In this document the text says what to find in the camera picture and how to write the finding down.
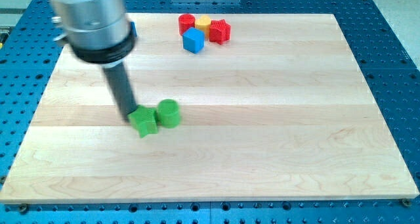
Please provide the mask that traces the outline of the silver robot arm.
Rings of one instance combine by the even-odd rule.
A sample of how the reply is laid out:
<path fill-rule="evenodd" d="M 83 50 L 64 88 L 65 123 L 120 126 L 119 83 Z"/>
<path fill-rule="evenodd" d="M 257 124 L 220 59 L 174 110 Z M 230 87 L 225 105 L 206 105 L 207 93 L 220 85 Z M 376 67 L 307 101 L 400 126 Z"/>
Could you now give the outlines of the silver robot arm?
<path fill-rule="evenodd" d="M 124 58 L 134 49 L 135 28 L 126 15 L 123 0 L 49 0 L 55 16 L 53 24 L 62 30 L 54 38 L 69 45 L 74 55 L 97 64 L 114 96 L 124 121 L 137 109 L 137 103 Z"/>

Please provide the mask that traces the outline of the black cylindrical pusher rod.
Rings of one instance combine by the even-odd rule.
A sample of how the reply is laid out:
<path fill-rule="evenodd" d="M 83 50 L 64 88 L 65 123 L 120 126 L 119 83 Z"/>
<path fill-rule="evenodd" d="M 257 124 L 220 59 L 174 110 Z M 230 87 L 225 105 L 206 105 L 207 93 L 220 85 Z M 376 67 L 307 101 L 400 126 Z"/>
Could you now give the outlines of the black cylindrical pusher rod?
<path fill-rule="evenodd" d="M 137 102 L 124 62 L 103 64 L 102 72 L 104 73 L 121 117 L 125 122 L 128 122 L 128 115 L 137 109 Z"/>

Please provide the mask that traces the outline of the blue block behind arm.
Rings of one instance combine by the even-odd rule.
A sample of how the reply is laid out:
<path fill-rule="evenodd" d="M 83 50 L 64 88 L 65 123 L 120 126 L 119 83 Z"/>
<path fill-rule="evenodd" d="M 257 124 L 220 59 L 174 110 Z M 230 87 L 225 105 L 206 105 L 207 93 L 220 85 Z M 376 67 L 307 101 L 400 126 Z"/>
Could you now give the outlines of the blue block behind arm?
<path fill-rule="evenodd" d="M 137 35 L 137 29 L 136 29 L 136 26 L 135 26 L 135 22 L 131 22 L 131 28 L 132 28 L 132 33 L 133 33 L 134 37 L 137 37 L 138 35 Z"/>

